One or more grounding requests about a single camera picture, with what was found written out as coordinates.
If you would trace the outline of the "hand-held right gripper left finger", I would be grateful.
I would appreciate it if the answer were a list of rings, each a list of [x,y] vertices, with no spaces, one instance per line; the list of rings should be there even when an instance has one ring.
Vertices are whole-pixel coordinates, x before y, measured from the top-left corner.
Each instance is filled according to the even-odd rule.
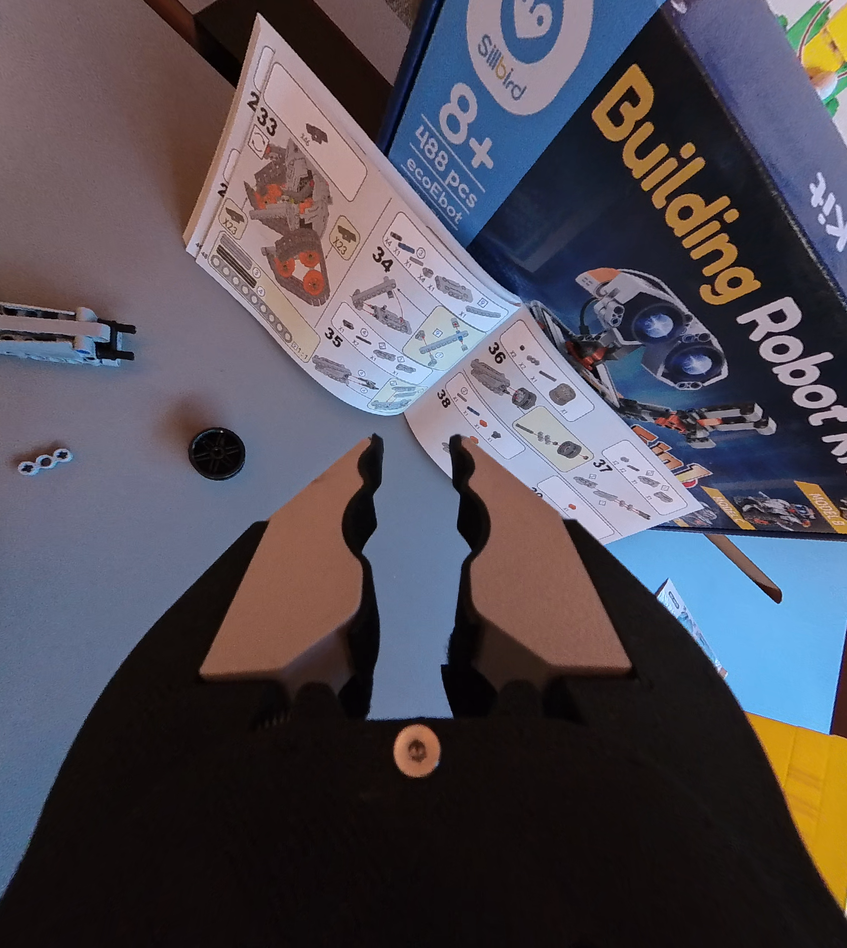
[[[267,680],[288,697],[327,684],[367,715],[380,626],[364,547],[384,446],[372,435],[268,520],[200,668],[205,681]]]

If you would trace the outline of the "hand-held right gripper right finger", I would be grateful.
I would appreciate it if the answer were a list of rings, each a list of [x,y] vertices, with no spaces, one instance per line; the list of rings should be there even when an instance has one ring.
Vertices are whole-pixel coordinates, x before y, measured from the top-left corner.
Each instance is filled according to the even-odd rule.
[[[544,693],[568,677],[632,671],[569,527],[471,439],[449,443],[462,563],[444,690],[454,715],[485,715],[503,688]]]

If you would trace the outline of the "black toy wheel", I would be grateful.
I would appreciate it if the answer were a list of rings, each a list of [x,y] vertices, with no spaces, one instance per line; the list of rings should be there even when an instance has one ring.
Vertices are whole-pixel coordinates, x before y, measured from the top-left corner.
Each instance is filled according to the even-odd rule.
[[[246,450],[240,436],[224,428],[196,434],[188,446],[193,469],[207,480],[229,480],[244,466]]]

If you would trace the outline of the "blue printed leaflet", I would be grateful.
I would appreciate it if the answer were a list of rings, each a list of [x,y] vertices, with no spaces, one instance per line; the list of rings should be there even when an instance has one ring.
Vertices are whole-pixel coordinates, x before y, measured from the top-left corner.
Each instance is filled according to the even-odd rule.
[[[667,578],[664,580],[661,586],[657,589],[655,598],[687,630],[693,640],[700,646],[707,658],[711,661],[719,676],[722,679],[726,679],[728,676],[727,670],[720,663],[719,659],[714,653],[714,649],[709,645],[708,641],[702,634],[702,631],[693,618],[690,610],[686,606],[683,597],[679,593],[672,579]]]

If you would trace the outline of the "grey toy brick assembly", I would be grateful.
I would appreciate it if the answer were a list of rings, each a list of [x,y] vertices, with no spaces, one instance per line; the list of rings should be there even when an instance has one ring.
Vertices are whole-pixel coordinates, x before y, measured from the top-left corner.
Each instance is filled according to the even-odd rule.
[[[102,321],[84,306],[70,311],[0,302],[0,355],[62,364],[119,366],[135,358],[123,347],[124,338],[135,332],[133,325]]]

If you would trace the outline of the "open instruction booklet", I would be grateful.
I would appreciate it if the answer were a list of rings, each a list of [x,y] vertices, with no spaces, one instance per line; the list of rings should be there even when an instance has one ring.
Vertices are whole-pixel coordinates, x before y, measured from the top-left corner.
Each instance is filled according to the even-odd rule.
[[[405,421],[446,475],[460,435],[606,543],[699,511],[414,192],[433,140],[426,121],[406,180],[256,15],[187,249],[305,373]]]

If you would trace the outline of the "robot kit box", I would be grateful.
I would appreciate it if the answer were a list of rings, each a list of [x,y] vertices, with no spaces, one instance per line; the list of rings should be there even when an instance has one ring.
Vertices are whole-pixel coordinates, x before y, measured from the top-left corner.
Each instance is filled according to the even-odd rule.
[[[847,2],[420,2],[387,155],[516,297],[411,409],[567,515],[847,541]]]

